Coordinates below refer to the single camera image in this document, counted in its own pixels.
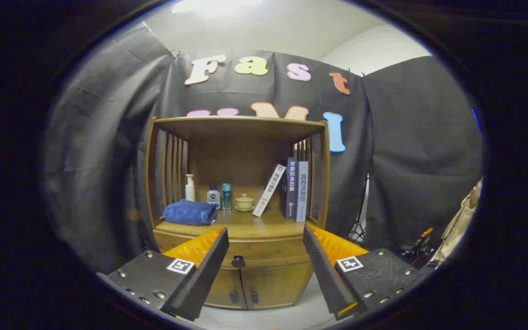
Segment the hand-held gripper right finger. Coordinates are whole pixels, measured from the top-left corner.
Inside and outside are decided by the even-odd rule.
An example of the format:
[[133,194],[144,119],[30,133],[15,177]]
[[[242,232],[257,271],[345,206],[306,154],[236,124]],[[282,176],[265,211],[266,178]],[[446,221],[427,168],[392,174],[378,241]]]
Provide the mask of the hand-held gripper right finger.
[[433,271],[388,249],[368,251],[312,224],[304,226],[302,242],[329,313],[337,320],[391,305]]

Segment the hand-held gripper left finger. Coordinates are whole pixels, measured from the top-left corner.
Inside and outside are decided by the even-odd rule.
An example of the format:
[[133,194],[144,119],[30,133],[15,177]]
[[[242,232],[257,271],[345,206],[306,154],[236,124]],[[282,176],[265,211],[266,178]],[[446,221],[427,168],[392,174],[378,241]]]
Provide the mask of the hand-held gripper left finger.
[[195,321],[229,248],[228,229],[216,228],[160,253],[146,250],[97,278],[126,301],[151,313]]

